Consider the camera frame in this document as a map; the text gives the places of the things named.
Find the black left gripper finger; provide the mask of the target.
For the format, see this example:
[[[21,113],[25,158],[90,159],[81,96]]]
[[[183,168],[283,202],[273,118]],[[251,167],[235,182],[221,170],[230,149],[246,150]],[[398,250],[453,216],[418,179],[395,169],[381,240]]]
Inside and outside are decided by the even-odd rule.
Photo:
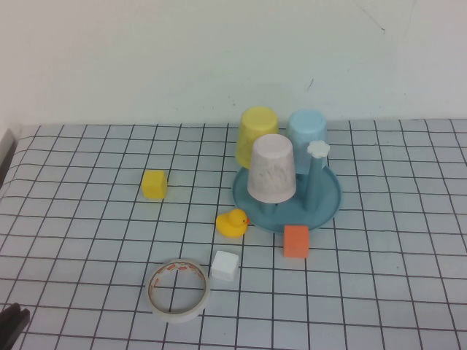
[[[12,332],[1,332],[1,349],[12,349],[16,340],[30,321],[30,311],[21,310],[20,323]]]
[[[12,332],[20,323],[21,309],[18,303],[13,303],[1,312],[0,327],[2,333]]]

